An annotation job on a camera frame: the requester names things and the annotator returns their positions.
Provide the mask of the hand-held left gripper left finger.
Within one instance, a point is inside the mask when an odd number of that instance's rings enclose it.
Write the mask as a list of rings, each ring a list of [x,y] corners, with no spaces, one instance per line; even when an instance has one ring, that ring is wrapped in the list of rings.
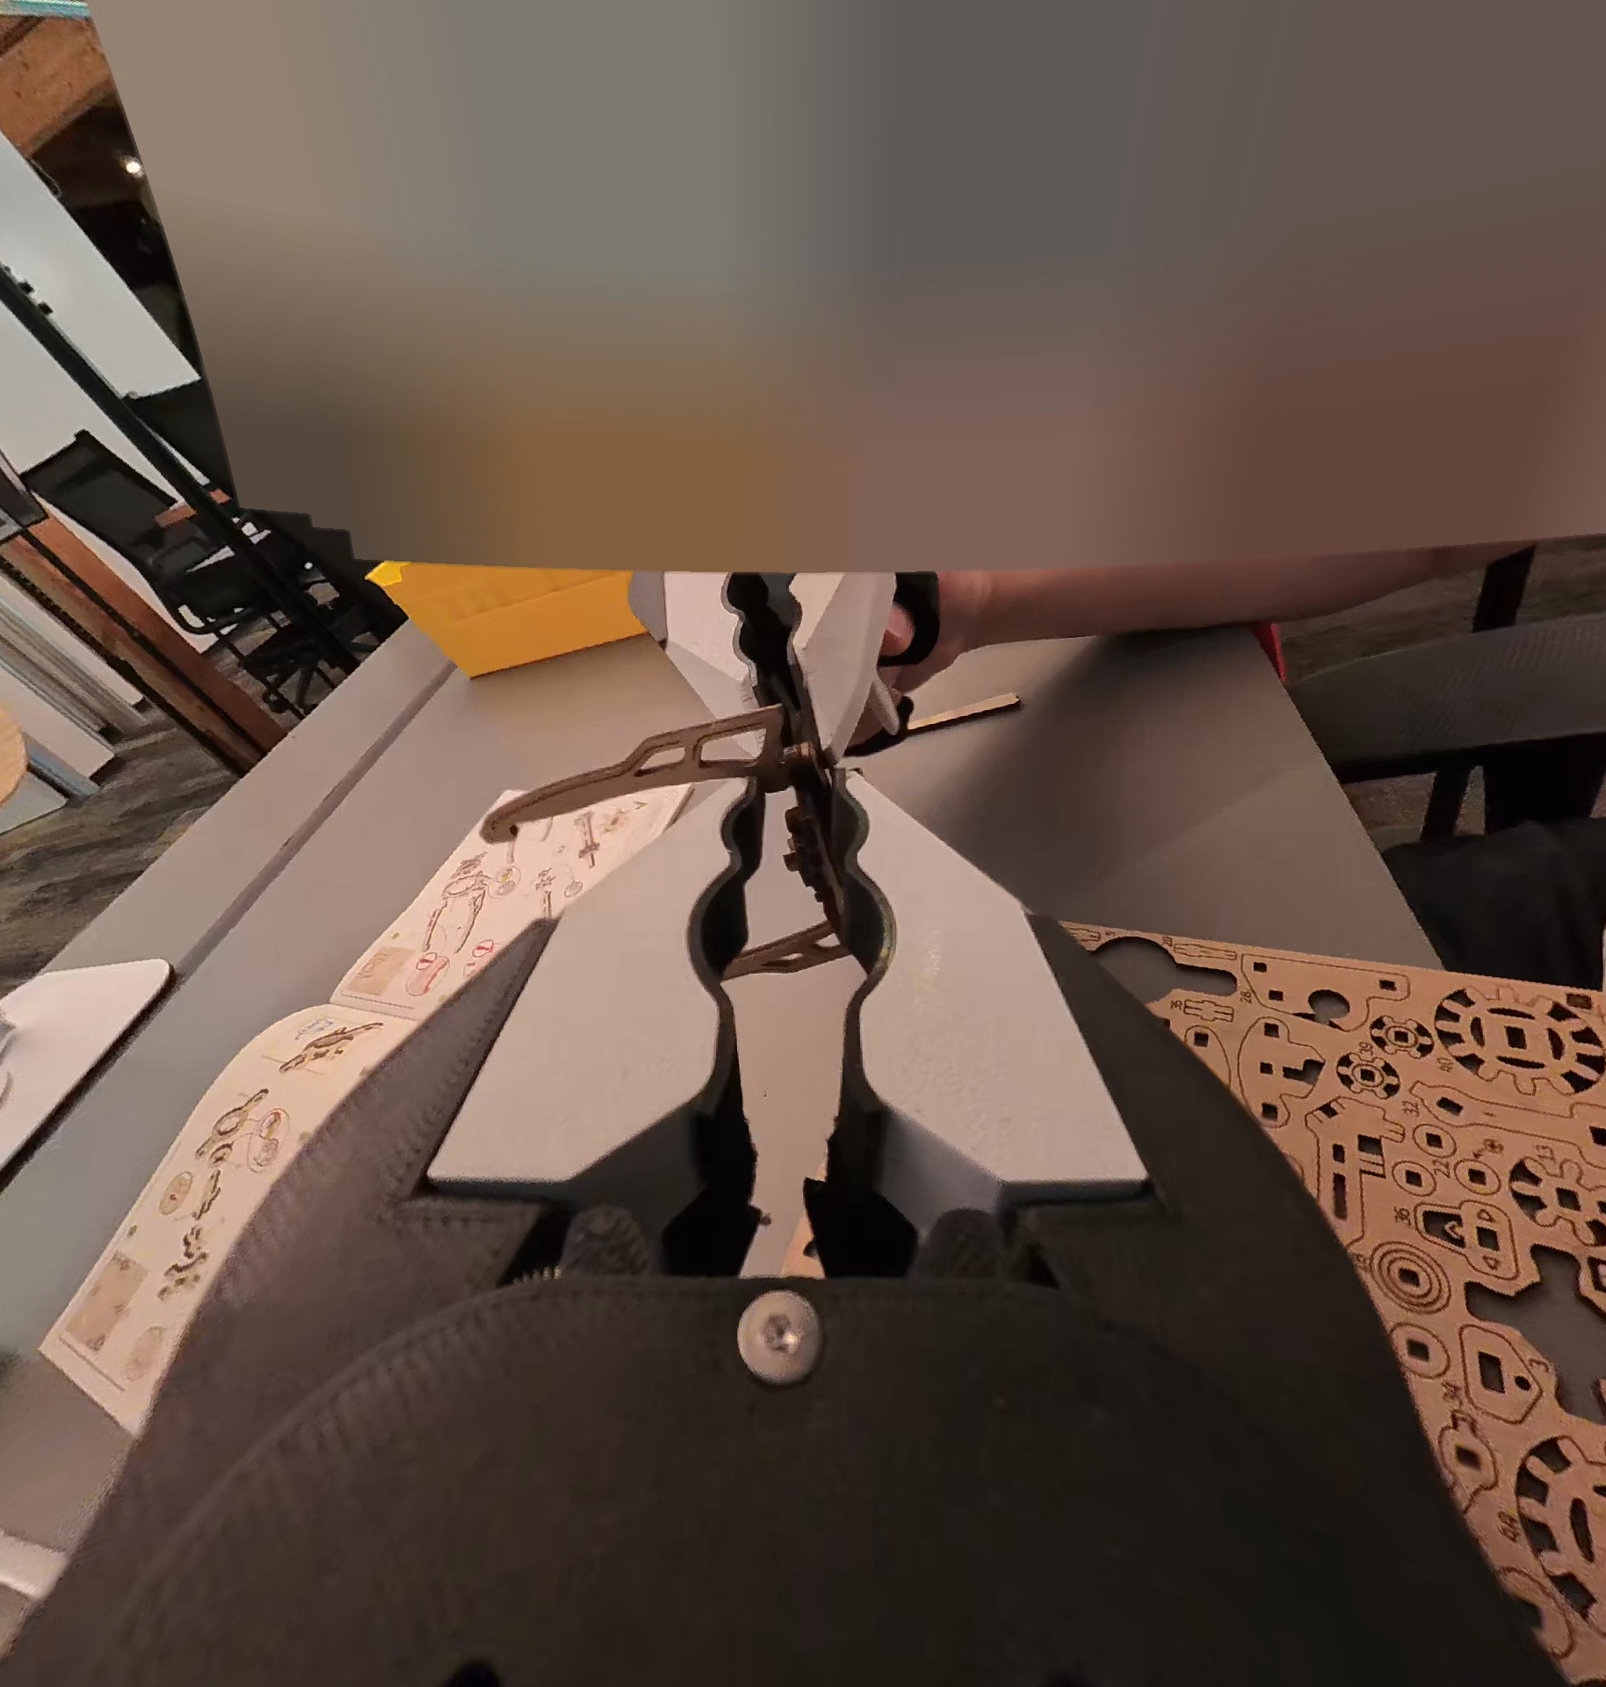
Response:
[[[759,1227],[733,1005],[764,796],[706,791],[561,917],[427,1169],[438,1192],[636,1218],[671,1272]]]

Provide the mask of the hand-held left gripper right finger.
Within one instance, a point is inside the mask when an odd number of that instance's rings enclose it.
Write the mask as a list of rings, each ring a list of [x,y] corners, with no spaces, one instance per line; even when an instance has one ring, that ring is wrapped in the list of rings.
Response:
[[[1142,1195],[1149,1172],[1024,905],[859,773],[835,793],[861,965],[821,1179],[821,1269],[907,1272],[951,1213]]]

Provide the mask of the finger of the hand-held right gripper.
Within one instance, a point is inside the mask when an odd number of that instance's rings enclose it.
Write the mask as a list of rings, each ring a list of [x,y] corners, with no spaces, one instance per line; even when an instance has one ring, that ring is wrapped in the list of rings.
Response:
[[[815,758],[840,758],[872,733],[903,728],[907,701],[879,675],[896,585],[891,571],[801,571],[789,582],[798,610],[791,659]]]
[[[629,608],[703,705],[726,722],[778,707],[789,745],[812,743],[794,661],[794,573],[634,573]]]

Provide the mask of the person's right forearm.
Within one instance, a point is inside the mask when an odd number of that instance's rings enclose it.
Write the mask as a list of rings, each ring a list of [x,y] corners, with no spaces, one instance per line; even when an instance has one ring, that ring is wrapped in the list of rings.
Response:
[[[1480,566],[1473,548],[1009,571],[998,580],[1024,638],[1304,622]]]

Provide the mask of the wooden parts sheet with gears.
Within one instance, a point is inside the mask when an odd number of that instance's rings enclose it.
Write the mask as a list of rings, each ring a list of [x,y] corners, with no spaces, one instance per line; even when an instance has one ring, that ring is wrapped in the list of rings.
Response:
[[[1067,921],[1351,1257],[1446,1489],[1562,1675],[1606,1684],[1606,993]]]

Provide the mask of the person's right hand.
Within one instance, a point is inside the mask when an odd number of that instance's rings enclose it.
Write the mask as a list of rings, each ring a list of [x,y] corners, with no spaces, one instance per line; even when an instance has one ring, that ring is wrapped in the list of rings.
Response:
[[[944,666],[1021,638],[1017,599],[1009,598],[1007,575],[1002,571],[940,573],[938,603],[937,656]]]

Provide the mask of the yellow plastic bin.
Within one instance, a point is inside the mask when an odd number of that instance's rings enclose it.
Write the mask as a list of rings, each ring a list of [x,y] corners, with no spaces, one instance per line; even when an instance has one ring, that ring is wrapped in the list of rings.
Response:
[[[629,571],[381,561],[366,578],[471,678],[647,631]]]

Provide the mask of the illustrated instruction booklet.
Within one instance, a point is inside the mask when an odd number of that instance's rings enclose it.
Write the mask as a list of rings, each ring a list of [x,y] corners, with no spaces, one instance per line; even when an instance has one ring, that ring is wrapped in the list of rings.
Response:
[[[127,1434],[237,1236],[329,1114],[522,933],[562,917],[666,833],[687,786],[473,830],[329,1000],[248,1040],[190,1113],[40,1353]]]

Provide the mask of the white sign stand base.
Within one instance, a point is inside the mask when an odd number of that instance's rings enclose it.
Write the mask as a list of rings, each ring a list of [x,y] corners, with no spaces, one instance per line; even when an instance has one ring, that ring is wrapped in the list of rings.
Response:
[[[0,1174],[174,979],[165,960],[44,972],[0,998]]]

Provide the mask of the black office chair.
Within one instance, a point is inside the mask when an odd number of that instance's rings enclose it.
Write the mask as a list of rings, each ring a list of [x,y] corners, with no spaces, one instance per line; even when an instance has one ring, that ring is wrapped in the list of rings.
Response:
[[[172,497],[93,432],[76,432],[21,478],[55,513],[127,557],[181,631],[209,636],[260,687],[271,710],[302,717],[316,687],[341,682],[343,668],[276,605],[234,548],[195,517],[172,517]],[[353,663],[404,624],[404,613],[367,580],[348,540],[315,529],[306,517],[236,517]]]

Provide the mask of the person's black trouser legs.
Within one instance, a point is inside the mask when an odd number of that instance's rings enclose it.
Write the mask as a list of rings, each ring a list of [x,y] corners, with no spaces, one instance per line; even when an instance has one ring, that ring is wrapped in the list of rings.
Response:
[[[1601,988],[1606,817],[1409,842],[1383,863],[1448,972]]]

